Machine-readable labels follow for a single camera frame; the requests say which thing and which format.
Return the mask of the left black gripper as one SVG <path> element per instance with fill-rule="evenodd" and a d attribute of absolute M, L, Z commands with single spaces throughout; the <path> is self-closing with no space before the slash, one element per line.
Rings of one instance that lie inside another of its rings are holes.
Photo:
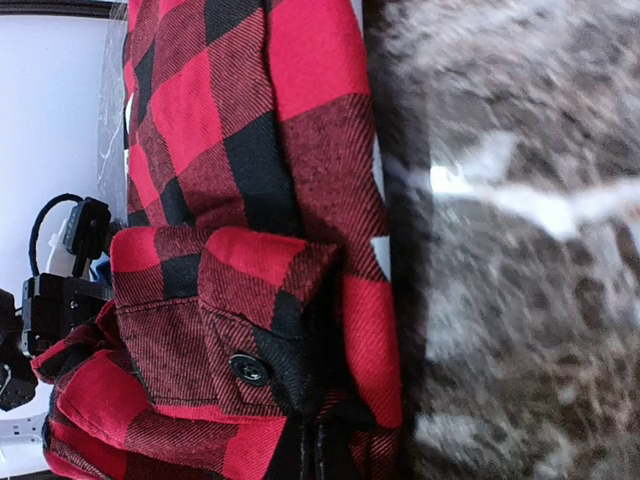
<path fill-rule="evenodd" d="M 40 355 L 74 328 L 99 314 L 113 298 L 108 286 L 43 273 L 23 284 L 23 350 Z"/>

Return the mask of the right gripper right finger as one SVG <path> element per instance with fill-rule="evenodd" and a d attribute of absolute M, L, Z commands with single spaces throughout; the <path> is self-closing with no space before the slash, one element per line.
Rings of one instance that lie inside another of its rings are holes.
<path fill-rule="evenodd" d="M 360 478 L 349 446 L 351 429 L 341 422 L 321 423 L 315 438 L 315 478 L 358 480 Z"/>

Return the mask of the red black plaid shirt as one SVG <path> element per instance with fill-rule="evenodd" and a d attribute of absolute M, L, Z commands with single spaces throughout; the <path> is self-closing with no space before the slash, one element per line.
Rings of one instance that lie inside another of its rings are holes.
<path fill-rule="evenodd" d="M 289 418 L 393 477 L 402 424 L 365 45 L 348 1 L 133 1 L 114 297 L 33 363 L 50 469 L 265 479 Z"/>

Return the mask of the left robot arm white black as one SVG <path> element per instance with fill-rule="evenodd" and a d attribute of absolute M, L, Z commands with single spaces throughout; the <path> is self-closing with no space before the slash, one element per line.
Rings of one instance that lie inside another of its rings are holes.
<path fill-rule="evenodd" d="M 30 361 L 96 316 L 112 290 L 82 278 L 41 274 L 25 281 L 22 302 L 1 292 L 1 477 L 41 479 L 49 469 L 41 453 L 44 408 L 14 418 L 6 413 L 31 403 L 39 381 Z"/>

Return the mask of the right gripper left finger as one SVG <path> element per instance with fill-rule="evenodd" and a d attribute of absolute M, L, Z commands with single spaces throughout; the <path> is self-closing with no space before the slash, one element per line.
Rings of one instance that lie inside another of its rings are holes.
<path fill-rule="evenodd" d="M 283 428 L 264 478 L 310 480 L 314 470 L 314 427 L 289 418 Z"/>

